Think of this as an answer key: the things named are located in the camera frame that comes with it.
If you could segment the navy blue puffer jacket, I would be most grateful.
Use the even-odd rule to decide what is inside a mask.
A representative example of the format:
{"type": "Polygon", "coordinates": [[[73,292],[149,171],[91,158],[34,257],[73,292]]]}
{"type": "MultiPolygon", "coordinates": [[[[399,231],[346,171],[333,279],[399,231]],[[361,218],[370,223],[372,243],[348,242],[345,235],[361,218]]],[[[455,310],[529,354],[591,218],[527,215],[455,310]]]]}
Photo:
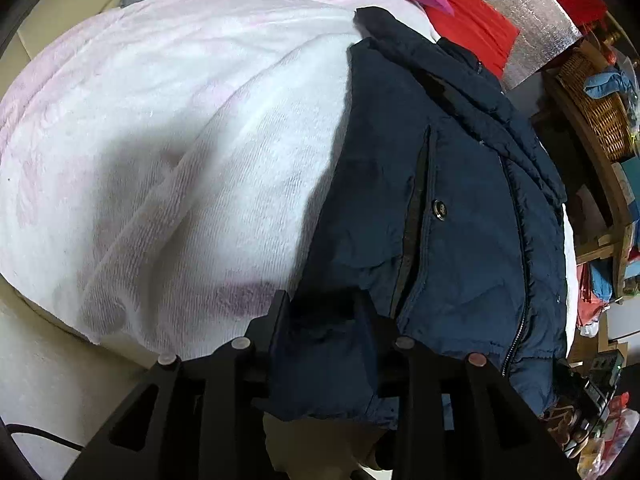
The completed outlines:
{"type": "Polygon", "coordinates": [[[345,139],[265,409],[392,426],[378,357],[397,330],[444,356],[484,354],[541,414],[567,347],[558,170],[471,51],[374,6],[355,22],[345,139]]]}

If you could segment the cream leather sofa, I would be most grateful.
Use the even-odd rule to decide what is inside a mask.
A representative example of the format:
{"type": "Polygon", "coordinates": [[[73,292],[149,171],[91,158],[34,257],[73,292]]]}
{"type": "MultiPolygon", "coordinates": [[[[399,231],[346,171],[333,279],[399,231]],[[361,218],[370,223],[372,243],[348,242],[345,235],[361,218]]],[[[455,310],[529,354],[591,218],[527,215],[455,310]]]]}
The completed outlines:
{"type": "MultiPolygon", "coordinates": [[[[1,87],[58,36],[119,0],[1,0],[1,87]]],[[[144,369],[87,344],[1,284],[1,417],[85,444],[144,369]]]]}

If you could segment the white pink fleece blanket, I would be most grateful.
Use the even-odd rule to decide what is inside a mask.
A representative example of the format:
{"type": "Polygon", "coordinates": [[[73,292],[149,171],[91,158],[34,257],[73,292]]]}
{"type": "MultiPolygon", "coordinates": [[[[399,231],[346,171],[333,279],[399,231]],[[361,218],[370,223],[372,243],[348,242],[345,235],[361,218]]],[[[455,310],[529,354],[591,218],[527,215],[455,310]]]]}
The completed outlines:
{"type": "MultiPolygon", "coordinates": [[[[566,196],[547,152],[493,73],[407,9],[402,28],[474,72],[506,118],[505,141],[428,120],[438,198],[427,314],[408,330],[439,353],[561,359],[577,283],[570,224],[542,221],[566,196]]],[[[390,110],[373,65],[354,102],[360,47],[352,11],[319,0],[152,0],[89,18],[46,47],[1,103],[1,274],[93,341],[204,356],[261,315],[275,290],[319,267],[310,248],[326,193],[352,201],[343,246],[381,290],[404,232],[374,234],[382,210],[334,176],[346,122],[390,146],[413,112],[390,110]]]]}

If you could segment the wicker basket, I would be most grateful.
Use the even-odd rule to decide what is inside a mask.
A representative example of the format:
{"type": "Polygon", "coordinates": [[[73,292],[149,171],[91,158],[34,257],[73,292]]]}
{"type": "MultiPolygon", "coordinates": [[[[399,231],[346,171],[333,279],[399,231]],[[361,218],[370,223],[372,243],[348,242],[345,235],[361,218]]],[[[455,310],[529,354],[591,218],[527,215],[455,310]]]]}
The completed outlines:
{"type": "Polygon", "coordinates": [[[574,50],[555,78],[568,93],[611,162],[620,162],[632,154],[626,108],[618,92],[603,98],[590,98],[584,82],[596,73],[593,62],[574,50]]]}

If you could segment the blue cloth in basket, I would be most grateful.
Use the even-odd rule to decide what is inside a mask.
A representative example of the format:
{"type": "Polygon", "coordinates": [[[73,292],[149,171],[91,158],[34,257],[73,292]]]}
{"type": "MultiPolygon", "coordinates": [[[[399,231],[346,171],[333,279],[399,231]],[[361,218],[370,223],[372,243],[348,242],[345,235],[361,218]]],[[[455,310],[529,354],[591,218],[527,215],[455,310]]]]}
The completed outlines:
{"type": "Polygon", "coordinates": [[[591,99],[603,99],[615,92],[621,93],[623,96],[636,94],[632,81],[616,68],[588,77],[582,88],[591,99]]]}

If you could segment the red pillow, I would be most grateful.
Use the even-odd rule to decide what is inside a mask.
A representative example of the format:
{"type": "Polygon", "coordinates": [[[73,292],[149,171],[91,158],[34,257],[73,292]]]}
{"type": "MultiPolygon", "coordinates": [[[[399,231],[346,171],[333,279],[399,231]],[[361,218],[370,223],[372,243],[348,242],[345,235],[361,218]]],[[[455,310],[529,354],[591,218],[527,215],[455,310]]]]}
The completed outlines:
{"type": "Polygon", "coordinates": [[[454,10],[452,15],[425,8],[436,32],[473,52],[501,79],[520,30],[484,0],[447,1],[454,10]]]}

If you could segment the silver foil insulation panel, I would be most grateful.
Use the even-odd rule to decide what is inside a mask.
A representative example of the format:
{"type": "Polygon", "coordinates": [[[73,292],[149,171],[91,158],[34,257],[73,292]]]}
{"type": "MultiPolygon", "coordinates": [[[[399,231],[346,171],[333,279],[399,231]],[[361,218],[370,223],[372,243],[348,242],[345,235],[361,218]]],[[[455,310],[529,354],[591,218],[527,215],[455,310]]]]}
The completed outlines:
{"type": "Polygon", "coordinates": [[[484,0],[520,34],[514,42],[502,85],[511,90],[582,38],[556,0],[484,0]]]}

